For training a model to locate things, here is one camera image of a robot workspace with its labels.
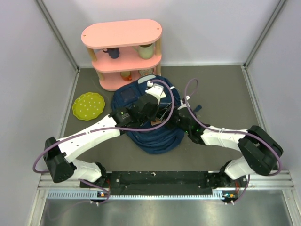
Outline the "navy blue student backpack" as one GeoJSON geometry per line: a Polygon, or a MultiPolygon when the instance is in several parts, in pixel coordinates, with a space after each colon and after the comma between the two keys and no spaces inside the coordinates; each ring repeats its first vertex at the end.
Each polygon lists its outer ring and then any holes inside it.
{"type": "Polygon", "coordinates": [[[181,129],[169,129],[167,127],[167,122],[173,111],[185,105],[179,92],[167,78],[148,75],[119,88],[111,100],[111,109],[114,111],[117,108],[129,108],[153,84],[161,85],[164,88],[164,96],[160,99],[155,118],[155,121],[162,123],[152,126],[151,121],[148,121],[142,125],[140,131],[128,131],[126,134],[146,153],[162,154],[177,147],[186,134],[181,129]]]}

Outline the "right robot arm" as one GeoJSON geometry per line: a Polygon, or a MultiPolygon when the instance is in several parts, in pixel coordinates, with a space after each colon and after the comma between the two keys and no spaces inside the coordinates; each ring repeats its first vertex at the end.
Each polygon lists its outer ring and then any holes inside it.
{"type": "Polygon", "coordinates": [[[242,157],[227,162],[220,170],[220,182],[231,186],[242,176],[259,174],[269,176],[283,154],[282,147],[261,127],[250,129],[221,129],[209,124],[199,124],[187,106],[173,111],[170,126],[186,132],[188,138],[200,145],[220,146],[236,150],[242,157]]]}

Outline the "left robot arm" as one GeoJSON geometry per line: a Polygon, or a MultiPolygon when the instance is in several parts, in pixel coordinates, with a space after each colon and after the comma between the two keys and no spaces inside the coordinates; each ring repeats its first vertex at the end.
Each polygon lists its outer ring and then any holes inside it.
{"type": "Polygon", "coordinates": [[[153,84],[144,95],[129,108],[117,108],[99,122],[72,135],[58,140],[51,137],[45,147],[49,151],[44,161],[54,183],[61,183],[70,178],[83,179],[95,186],[103,186],[107,173],[100,163],[88,163],[77,160],[85,151],[111,138],[123,135],[129,129],[140,129],[148,121],[154,121],[159,109],[164,88],[153,84]]]}

